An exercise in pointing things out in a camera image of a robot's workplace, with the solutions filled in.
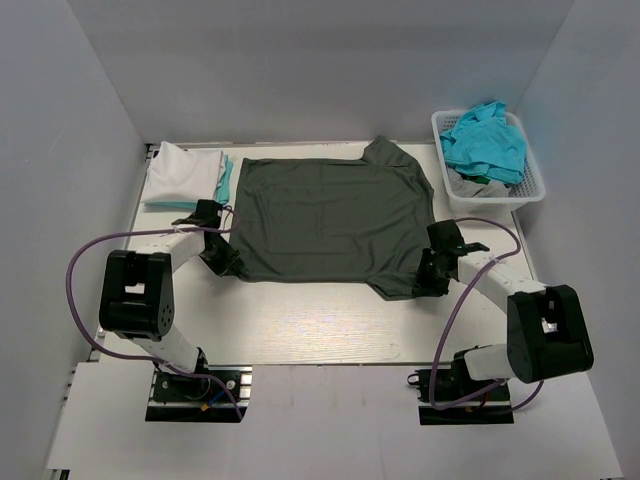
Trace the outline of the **dark grey t-shirt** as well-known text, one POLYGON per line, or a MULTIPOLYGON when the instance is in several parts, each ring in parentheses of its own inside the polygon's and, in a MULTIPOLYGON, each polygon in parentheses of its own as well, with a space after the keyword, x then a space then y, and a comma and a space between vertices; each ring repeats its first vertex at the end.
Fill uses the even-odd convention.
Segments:
POLYGON ((246 282, 361 283, 410 299, 434 190, 419 162, 384 137, 361 158, 242 162, 231 233, 246 282))

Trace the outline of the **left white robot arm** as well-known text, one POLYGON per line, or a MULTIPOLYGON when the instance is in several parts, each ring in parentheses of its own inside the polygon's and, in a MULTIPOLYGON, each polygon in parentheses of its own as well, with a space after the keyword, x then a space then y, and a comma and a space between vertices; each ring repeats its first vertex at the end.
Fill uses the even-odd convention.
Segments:
POLYGON ((102 329, 141 347, 177 387, 199 399, 211 387, 204 352, 174 325, 173 274, 194 258, 218 276, 243 269, 240 254, 218 233, 175 231, 136 250, 115 250, 106 261, 99 322, 102 329))

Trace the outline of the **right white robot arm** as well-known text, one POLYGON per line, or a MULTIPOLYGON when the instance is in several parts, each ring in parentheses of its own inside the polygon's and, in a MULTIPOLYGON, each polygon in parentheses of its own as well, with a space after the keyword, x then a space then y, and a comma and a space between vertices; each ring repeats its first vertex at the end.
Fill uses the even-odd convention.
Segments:
POLYGON ((548 286, 528 279, 479 243, 441 251, 424 249, 416 293, 443 296, 452 280, 463 284, 465 290, 454 305, 441 341, 446 341, 452 321, 473 291, 505 313, 506 340, 460 351, 447 369, 432 368, 429 396, 442 393, 447 402, 453 402, 457 394, 471 400, 491 385, 513 378, 531 384, 593 367, 595 356, 579 296, 570 286, 548 286))

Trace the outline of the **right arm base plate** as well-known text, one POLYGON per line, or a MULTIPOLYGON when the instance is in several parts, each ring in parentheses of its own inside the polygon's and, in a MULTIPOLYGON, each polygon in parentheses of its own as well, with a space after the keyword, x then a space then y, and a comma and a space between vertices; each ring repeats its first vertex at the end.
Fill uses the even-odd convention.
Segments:
POLYGON ((432 370, 418 369, 407 376, 407 384, 418 394, 418 416, 421 426, 508 425, 514 423, 511 397, 505 382, 475 381, 458 368, 439 369, 436 374, 434 399, 440 404, 453 403, 481 391, 473 398, 445 410, 433 407, 429 397, 432 370))

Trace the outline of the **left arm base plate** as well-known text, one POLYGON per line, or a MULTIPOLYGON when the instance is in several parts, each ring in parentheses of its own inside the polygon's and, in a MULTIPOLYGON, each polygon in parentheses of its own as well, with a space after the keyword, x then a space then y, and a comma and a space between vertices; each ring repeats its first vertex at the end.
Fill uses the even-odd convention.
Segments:
MULTIPOLYGON (((250 366, 208 366, 207 373, 225 384, 244 415, 250 401, 253 369, 250 366)), ((234 424, 241 419, 224 389, 213 380, 191 379, 156 369, 145 421, 234 424)))

